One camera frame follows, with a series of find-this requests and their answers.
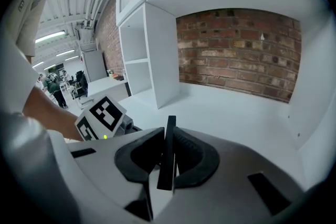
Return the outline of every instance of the brick wall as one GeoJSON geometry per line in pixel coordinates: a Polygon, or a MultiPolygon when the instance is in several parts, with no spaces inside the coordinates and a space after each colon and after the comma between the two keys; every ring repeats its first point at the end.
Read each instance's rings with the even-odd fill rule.
{"type": "Polygon", "coordinates": [[[100,49],[104,51],[107,68],[122,75],[122,61],[119,32],[115,25],[116,0],[109,0],[96,26],[95,38],[98,38],[100,49]]]}
{"type": "Polygon", "coordinates": [[[300,23],[251,9],[176,19],[180,81],[289,102],[301,56],[300,23]]]}

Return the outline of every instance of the black slot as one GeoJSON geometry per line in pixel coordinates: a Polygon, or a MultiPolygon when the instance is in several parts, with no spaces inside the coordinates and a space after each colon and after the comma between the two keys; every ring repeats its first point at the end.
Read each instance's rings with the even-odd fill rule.
{"type": "Polygon", "coordinates": [[[290,202],[262,174],[257,173],[247,177],[270,213],[274,216],[290,205],[290,202]]]}
{"type": "Polygon", "coordinates": [[[96,151],[93,148],[86,148],[85,150],[73,151],[71,152],[71,154],[74,158],[78,158],[78,157],[83,157],[85,155],[89,155],[95,152],[96,151]]]}
{"type": "Polygon", "coordinates": [[[161,159],[159,180],[157,181],[158,189],[172,190],[174,172],[173,129],[175,126],[176,116],[169,116],[161,159]]]}

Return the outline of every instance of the ceiling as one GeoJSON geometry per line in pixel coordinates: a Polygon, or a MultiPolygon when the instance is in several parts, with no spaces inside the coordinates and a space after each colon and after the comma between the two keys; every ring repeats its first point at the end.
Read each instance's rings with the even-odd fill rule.
{"type": "Polygon", "coordinates": [[[65,35],[47,39],[35,46],[32,65],[43,64],[44,69],[65,59],[96,48],[93,28],[108,0],[47,0],[40,18],[36,39],[64,30],[65,35]],[[57,54],[74,49],[75,52],[57,57],[57,54]]]}

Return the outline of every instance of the human arm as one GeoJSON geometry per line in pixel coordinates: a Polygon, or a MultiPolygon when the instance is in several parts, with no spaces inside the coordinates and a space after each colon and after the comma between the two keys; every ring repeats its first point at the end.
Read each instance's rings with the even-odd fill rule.
{"type": "Polygon", "coordinates": [[[39,88],[33,87],[23,114],[38,120],[46,129],[60,132],[64,138],[82,141],[72,113],[55,105],[39,88]]]}

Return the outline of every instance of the fluorescent light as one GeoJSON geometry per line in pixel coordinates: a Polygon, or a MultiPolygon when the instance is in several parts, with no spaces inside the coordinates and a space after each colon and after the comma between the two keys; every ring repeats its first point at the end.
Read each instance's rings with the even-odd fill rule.
{"type": "Polygon", "coordinates": [[[78,57],[78,56],[71,57],[71,58],[65,59],[65,61],[67,61],[67,60],[71,60],[71,59],[75,59],[75,58],[77,58],[77,57],[78,57]]]}
{"type": "Polygon", "coordinates": [[[51,35],[48,35],[48,36],[36,39],[35,43],[39,43],[39,42],[41,42],[43,40],[46,40],[46,39],[49,39],[49,38],[52,38],[52,37],[57,37],[57,36],[64,35],[64,34],[65,34],[65,31],[57,32],[57,33],[54,33],[54,34],[51,34],[51,35]]]}
{"type": "Polygon", "coordinates": [[[52,67],[55,67],[55,66],[56,66],[56,65],[52,65],[52,66],[50,66],[50,67],[45,68],[44,70],[47,70],[47,69],[52,68],[52,67]]]}
{"type": "Polygon", "coordinates": [[[61,56],[61,55],[64,55],[64,54],[69,54],[70,52],[74,52],[75,50],[68,50],[66,52],[62,52],[61,54],[58,54],[56,56],[61,56]]]}
{"type": "Polygon", "coordinates": [[[43,63],[44,63],[44,62],[39,62],[37,65],[34,65],[33,68],[34,68],[34,67],[37,67],[37,66],[39,66],[39,65],[42,65],[43,63]]]}

